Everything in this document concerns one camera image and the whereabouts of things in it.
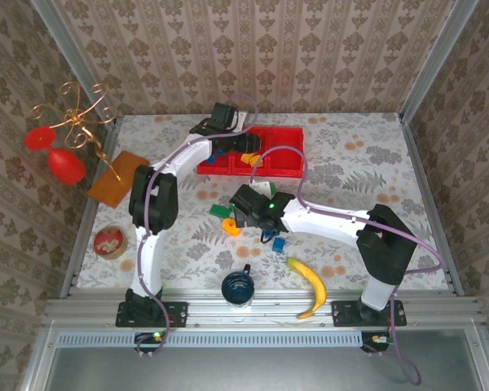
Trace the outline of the aluminium mounting rail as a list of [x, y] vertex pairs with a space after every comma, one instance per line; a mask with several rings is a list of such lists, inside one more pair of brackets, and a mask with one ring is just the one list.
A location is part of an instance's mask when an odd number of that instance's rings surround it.
[[[403, 303], [407, 326], [412, 330], [459, 329], [486, 322], [474, 297], [460, 297], [450, 292], [404, 291], [397, 299]], [[117, 308], [125, 298], [122, 289], [74, 288], [69, 296], [49, 300], [45, 315], [48, 321], [71, 329], [112, 330]], [[301, 290], [257, 290], [244, 309], [235, 309], [218, 290], [167, 289], [164, 301], [185, 301], [187, 329], [194, 330], [317, 330], [333, 327], [330, 304], [317, 314], [299, 320], [297, 316], [313, 304], [313, 295]]]

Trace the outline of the grey metal base panel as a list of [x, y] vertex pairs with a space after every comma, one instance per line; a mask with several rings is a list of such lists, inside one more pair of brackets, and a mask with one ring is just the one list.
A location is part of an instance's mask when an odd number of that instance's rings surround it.
[[482, 391], [463, 354], [413, 358], [422, 384], [397, 360], [358, 349], [62, 349], [44, 391]]

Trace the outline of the orange brown board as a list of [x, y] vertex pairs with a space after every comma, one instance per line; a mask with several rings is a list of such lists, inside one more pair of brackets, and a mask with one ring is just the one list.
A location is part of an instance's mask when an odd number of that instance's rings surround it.
[[87, 195], [115, 209], [132, 188], [135, 170], [150, 162], [132, 152], [122, 151], [107, 170], [93, 184]]

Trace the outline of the red plastic storage bin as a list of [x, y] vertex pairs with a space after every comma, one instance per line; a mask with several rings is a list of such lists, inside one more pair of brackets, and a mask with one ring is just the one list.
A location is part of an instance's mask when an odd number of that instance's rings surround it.
[[[290, 146], [304, 152], [302, 128], [272, 127], [268, 130], [267, 148]], [[278, 149], [267, 156], [267, 175], [281, 178], [300, 178], [303, 171], [301, 156], [291, 149]]]
[[211, 155], [216, 157], [215, 163], [207, 164], [204, 160], [196, 167], [196, 172], [198, 174], [222, 176], [232, 175], [235, 154], [233, 152], [225, 152], [224, 156], [217, 157], [216, 151], [217, 149], [214, 149]]
[[252, 173], [254, 164], [245, 164], [240, 161], [240, 157], [243, 153], [254, 153], [256, 157], [260, 157], [270, 147], [269, 133], [269, 127], [254, 126], [246, 134], [238, 137], [238, 151], [233, 152], [235, 159], [232, 175], [244, 176]]

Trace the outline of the yellow banana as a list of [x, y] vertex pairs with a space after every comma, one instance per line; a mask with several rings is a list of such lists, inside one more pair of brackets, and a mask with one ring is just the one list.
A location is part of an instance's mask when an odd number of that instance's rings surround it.
[[315, 302], [310, 310], [300, 313], [297, 318], [300, 320], [308, 319], [315, 315], [316, 311], [323, 306], [328, 299], [328, 291], [322, 279], [310, 267], [294, 258], [287, 261], [288, 267], [295, 273], [306, 279], [314, 289]]

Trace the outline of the floral patterned tablecloth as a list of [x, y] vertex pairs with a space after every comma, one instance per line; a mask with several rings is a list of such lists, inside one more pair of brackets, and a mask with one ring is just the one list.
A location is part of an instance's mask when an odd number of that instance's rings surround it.
[[[125, 116], [119, 125], [113, 155], [123, 150], [151, 163], [167, 157], [188, 131], [208, 115]], [[412, 233], [435, 246], [430, 221], [418, 187], [402, 126], [395, 113], [262, 114], [256, 125], [302, 128], [309, 163], [303, 198], [339, 209], [368, 210], [386, 204]], [[161, 267], [164, 288], [219, 290], [225, 276], [251, 265], [257, 290], [310, 291], [311, 285], [287, 266], [295, 258], [316, 271], [328, 290], [364, 288], [368, 273], [356, 247], [317, 235], [282, 234], [284, 251], [260, 243], [260, 230], [227, 235], [220, 219], [209, 214], [213, 204], [228, 205], [249, 176], [189, 174], [178, 190], [179, 213], [165, 242]], [[126, 290], [136, 266], [136, 239], [128, 199], [116, 209], [100, 205], [90, 235], [77, 288]], [[107, 260], [95, 254], [92, 241], [107, 226], [119, 226], [128, 239], [126, 251]], [[449, 290], [442, 270], [407, 275], [399, 289]]]

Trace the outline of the small black controller board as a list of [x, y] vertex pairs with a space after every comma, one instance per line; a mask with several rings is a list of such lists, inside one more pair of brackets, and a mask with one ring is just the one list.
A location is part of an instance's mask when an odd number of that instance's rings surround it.
[[166, 338], [166, 332], [140, 332], [134, 336], [135, 351], [139, 357], [152, 357], [161, 347]]
[[361, 350], [367, 354], [382, 354], [392, 345], [393, 341], [387, 333], [362, 332]]

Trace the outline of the dark blue mug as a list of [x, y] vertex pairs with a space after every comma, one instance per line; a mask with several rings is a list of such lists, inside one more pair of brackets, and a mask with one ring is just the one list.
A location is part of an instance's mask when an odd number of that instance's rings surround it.
[[236, 309], [248, 307], [253, 300], [255, 285], [250, 271], [251, 265], [246, 264], [243, 270], [231, 272], [222, 281], [223, 298]]

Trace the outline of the aluminium frame post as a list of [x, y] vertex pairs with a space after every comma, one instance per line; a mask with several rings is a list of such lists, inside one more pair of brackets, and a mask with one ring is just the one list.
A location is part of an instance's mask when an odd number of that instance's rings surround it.
[[99, 83], [99, 79], [87, 64], [84, 51], [78, 48], [77, 39], [71, 33], [70, 24], [64, 20], [63, 12], [58, 9], [58, 3], [55, 0], [29, 1], [42, 18], [74, 76], [86, 92], [87, 98], [94, 103], [97, 98], [92, 92], [92, 87]]
[[479, 0], [456, 0], [400, 110], [402, 123], [416, 114]]

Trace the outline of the aluminium table side rail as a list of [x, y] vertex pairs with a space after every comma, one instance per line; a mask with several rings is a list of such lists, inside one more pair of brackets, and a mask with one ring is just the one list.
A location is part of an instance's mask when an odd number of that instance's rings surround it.
[[[118, 119], [114, 121], [113, 125], [107, 127], [103, 151], [107, 154], [109, 159], [112, 159], [113, 153], [115, 152], [117, 136], [119, 134], [119, 125], [121, 123], [122, 119]], [[69, 258], [68, 269], [64, 277], [59, 299], [67, 298], [71, 288], [76, 284], [75, 279], [80, 273], [82, 263], [86, 255], [98, 205], [98, 201], [93, 200], [90, 197], [87, 198], [86, 207], [81, 218], [81, 224], [79, 226], [77, 238], [73, 246], [73, 251]]]
[[400, 118], [400, 123], [403, 128], [403, 137], [407, 144], [408, 153], [416, 175], [416, 181], [421, 191], [421, 197], [423, 199], [425, 211], [430, 221], [430, 227], [436, 249], [439, 252], [439, 255], [443, 258], [444, 273], [447, 276], [447, 279], [450, 281], [453, 292], [457, 296], [464, 296], [465, 291], [462, 287], [460, 277], [456, 270], [456, 265], [453, 260], [451, 250], [449, 248], [447, 237], [444, 233], [444, 229], [438, 215], [436, 205], [434, 203], [434, 197], [428, 184], [426, 173], [421, 162], [420, 153], [418, 152], [416, 142], [413, 138], [411, 127], [402, 118]]

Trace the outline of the red plastic wine glass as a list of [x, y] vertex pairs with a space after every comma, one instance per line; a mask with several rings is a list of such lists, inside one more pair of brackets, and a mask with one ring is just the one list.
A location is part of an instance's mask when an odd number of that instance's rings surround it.
[[86, 176], [86, 167], [69, 150], [53, 147], [55, 140], [56, 132], [52, 128], [40, 126], [27, 133], [24, 144], [31, 151], [47, 151], [47, 165], [61, 183], [77, 184]]

